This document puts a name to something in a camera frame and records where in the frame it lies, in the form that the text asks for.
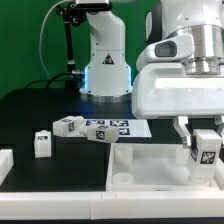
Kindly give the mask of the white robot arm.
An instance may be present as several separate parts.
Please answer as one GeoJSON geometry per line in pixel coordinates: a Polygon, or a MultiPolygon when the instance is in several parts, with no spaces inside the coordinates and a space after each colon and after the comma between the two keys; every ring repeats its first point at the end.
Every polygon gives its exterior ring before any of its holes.
{"type": "Polygon", "coordinates": [[[224,0],[159,0],[146,17],[148,43],[134,80],[125,61],[125,26],[103,10],[109,1],[85,2],[92,8],[91,59],[81,93],[98,102],[131,94],[135,117],[172,118],[187,146],[190,118],[213,118],[224,139],[224,0]]]}

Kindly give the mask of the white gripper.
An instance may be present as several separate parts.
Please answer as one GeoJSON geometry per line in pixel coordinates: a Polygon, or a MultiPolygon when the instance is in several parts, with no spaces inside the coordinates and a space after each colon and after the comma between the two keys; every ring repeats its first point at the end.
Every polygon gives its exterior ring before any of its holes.
{"type": "Polygon", "coordinates": [[[187,75],[181,63],[148,64],[134,80],[132,113],[138,119],[175,117],[184,148],[192,143],[188,117],[217,116],[217,133],[224,135],[224,74],[187,75]]]}

